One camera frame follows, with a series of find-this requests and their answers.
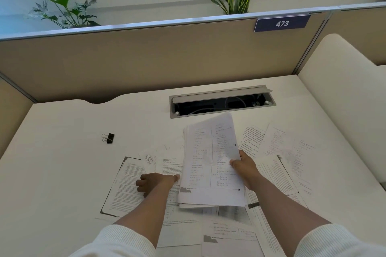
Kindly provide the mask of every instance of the beige partition panel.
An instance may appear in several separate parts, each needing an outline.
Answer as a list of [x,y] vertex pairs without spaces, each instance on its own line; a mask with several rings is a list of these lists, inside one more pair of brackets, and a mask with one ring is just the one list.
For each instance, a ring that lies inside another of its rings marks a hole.
[[376,65],[386,64],[386,7],[334,12],[308,52],[298,72],[321,40],[339,34]]
[[0,71],[39,102],[291,74],[326,13],[254,32],[256,18],[0,42]]
[[0,102],[1,158],[33,103],[2,79],[0,79]]

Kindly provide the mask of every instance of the white sweater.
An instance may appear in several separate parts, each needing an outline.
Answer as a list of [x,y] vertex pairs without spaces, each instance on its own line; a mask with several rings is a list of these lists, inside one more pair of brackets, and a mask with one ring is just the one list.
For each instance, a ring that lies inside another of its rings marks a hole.
[[[155,257],[152,243],[142,235],[120,225],[105,227],[94,242],[70,257]],[[386,248],[355,238],[343,226],[323,225],[300,241],[294,257],[386,257]]]

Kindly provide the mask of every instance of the black binder clip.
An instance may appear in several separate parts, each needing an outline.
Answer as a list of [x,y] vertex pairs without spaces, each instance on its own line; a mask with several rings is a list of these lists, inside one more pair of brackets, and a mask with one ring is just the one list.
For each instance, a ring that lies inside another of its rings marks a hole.
[[113,143],[114,134],[109,133],[109,135],[102,134],[102,141],[105,141],[107,144]]

